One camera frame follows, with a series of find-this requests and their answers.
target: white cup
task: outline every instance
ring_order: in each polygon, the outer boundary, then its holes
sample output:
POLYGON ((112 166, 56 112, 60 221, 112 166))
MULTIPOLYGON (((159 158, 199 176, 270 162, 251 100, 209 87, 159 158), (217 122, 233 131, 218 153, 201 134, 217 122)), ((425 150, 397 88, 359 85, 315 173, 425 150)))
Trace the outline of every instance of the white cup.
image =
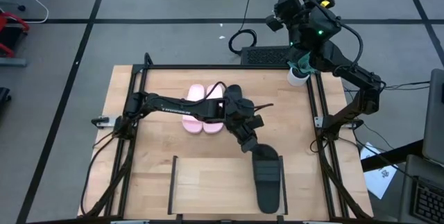
POLYGON ((289 73, 287 75, 287 80, 289 81, 290 85, 293 85, 295 87, 299 87, 301 85, 304 85, 305 82, 307 81, 308 77, 310 77, 310 75, 307 75, 304 78, 298 78, 297 76, 294 76, 292 71, 293 71, 293 68, 290 68, 289 73))

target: slipper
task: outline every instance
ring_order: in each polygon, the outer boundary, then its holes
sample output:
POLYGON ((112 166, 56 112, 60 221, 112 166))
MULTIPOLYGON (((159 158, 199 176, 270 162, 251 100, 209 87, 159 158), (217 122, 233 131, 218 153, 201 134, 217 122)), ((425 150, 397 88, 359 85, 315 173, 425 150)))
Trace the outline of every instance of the slipper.
POLYGON ((258 144, 252 153, 257 204, 265 214, 276 213, 280 205, 282 171, 278 153, 266 144, 258 144))
MULTIPOLYGON (((187 100, 188 101, 199 101, 205 95, 205 88, 203 85, 192 85, 189 88, 187 100)), ((185 130, 190 133, 198 134, 202 131, 202 122, 198 121, 192 116, 184 115, 182 117, 182 125, 185 130)))
MULTIPOLYGON (((211 89, 214 87, 214 85, 210 85, 207 88, 207 94, 211 91, 211 89)), ((217 85, 216 88, 214 88, 214 91, 207 97, 207 98, 222 98, 222 87, 220 85, 217 85)), ((223 123, 203 123, 203 130, 207 134, 215 134, 219 131, 221 131, 223 128, 223 123)))

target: red object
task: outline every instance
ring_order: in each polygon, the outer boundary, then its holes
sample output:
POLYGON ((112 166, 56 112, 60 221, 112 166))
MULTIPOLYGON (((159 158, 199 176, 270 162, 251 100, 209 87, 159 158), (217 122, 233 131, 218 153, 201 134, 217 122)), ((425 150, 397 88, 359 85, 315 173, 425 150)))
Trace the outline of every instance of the red object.
POLYGON ((19 17, 9 12, 3 12, 0 14, 0 31, 1 29, 3 29, 3 27, 5 27, 6 23, 8 22, 8 17, 22 24, 24 32, 29 31, 29 25, 25 21, 23 21, 23 19, 20 19, 19 17))
MULTIPOLYGON (((6 26, 6 24, 8 23, 8 18, 12 18, 18 23, 20 23, 23 26, 23 32, 29 31, 29 25, 25 21, 23 21, 23 19, 20 19, 19 17, 9 12, 0 13, 0 31, 2 31, 3 28, 6 26)), ((8 48, 6 45, 0 43, 0 49, 6 53, 7 57, 9 58, 14 57, 14 51, 8 48)))
POLYGON ((6 52, 6 57, 13 58, 14 57, 14 51, 9 49, 4 44, 0 43, 0 49, 2 49, 4 52, 6 52))

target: keyboard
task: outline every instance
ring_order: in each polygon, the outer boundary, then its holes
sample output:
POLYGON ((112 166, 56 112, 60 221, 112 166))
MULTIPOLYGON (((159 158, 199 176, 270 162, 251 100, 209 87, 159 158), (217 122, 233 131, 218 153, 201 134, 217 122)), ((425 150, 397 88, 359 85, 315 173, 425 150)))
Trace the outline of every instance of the keyboard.
POLYGON ((415 176, 412 183, 410 214, 427 223, 444 224, 444 187, 415 176))
POLYGON ((287 65, 289 46, 260 46, 242 48, 242 64, 287 65))

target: metal bracket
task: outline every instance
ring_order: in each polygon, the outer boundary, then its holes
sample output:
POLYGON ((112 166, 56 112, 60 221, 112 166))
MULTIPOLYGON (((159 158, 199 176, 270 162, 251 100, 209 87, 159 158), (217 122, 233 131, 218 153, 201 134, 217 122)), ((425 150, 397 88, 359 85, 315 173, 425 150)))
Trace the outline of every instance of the metal bracket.
POLYGON ((116 124, 116 117, 99 116, 96 119, 92 119, 91 123, 99 129, 114 127, 116 124))
POLYGON ((314 117, 314 126, 316 128, 322 128, 322 123, 324 122, 323 117, 314 117))

